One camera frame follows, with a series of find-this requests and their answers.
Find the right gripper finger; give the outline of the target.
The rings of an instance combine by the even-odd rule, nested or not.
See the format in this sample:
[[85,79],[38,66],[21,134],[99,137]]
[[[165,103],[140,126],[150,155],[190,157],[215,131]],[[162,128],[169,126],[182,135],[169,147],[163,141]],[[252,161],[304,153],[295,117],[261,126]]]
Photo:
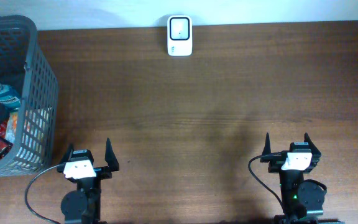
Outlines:
[[311,149],[311,153],[313,157],[321,157],[320,150],[314,145],[311,138],[309,137],[308,133],[304,134],[304,142],[307,142],[309,145],[309,148]]
[[263,151],[262,151],[262,155],[266,156],[266,155],[268,155],[270,153],[271,153],[270,136],[269,136],[269,133],[266,133],[265,144],[264,144],[264,148],[263,148]]

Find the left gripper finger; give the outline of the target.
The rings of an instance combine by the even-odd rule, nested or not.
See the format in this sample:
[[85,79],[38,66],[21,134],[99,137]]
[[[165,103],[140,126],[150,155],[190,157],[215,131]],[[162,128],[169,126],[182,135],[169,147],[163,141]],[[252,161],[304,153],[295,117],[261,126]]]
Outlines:
[[70,143],[68,145],[68,149],[64,153],[64,155],[63,155],[62,159],[60,160],[59,164],[64,164],[64,163],[68,162],[70,160],[70,158],[71,158],[71,155],[72,155],[73,151],[74,151],[74,146],[73,146],[72,143]]
[[107,162],[111,172],[119,171],[119,162],[113,151],[112,144],[109,138],[106,140],[106,150],[104,160]]

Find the yellow white snack bag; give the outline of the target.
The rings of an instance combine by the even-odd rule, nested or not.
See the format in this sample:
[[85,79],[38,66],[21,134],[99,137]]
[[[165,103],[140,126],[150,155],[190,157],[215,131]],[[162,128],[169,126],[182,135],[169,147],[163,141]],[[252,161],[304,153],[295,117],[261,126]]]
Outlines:
[[52,108],[29,110],[26,112],[22,143],[41,153],[50,129]]

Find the orange tissue pack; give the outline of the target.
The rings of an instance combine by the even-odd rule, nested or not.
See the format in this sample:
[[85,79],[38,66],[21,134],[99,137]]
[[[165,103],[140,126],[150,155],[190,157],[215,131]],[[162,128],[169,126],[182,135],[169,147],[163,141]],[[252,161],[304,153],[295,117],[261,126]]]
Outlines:
[[6,133],[4,138],[10,143],[14,143],[15,141],[16,130],[17,130],[17,118],[18,118],[18,112],[12,112],[9,115],[9,119],[7,121]]

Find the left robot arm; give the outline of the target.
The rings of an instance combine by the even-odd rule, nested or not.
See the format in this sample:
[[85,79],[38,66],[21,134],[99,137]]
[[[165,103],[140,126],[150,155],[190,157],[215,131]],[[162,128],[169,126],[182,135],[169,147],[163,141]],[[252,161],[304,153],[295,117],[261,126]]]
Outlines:
[[69,145],[57,167],[57,172],[76,184],[76,190],[68,192],[61,201],[65,223],[104,223],[101,219],[101,181],[111,179],[112,173],[119,170],[110,139],[106,140],[104,160],[106,166],[94,167],[91,151],[74,150],[73,144]]

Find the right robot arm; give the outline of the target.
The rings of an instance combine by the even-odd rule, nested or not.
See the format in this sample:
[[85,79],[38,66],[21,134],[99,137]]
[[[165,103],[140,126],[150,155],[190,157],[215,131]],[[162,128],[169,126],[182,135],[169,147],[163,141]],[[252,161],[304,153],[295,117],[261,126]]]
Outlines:
[[293,142],[289,150],[280,152],[272,152],[270,136],[266,135],[260,162],[268,164],[269,173],[279,175],[283,209],[281,215],[274,216],[272,223],[340,223],[335,219],[320,219],[328,188],[317,180],[304,178],[317,166],[320,158],[320,150],[307,133],[303,141]]

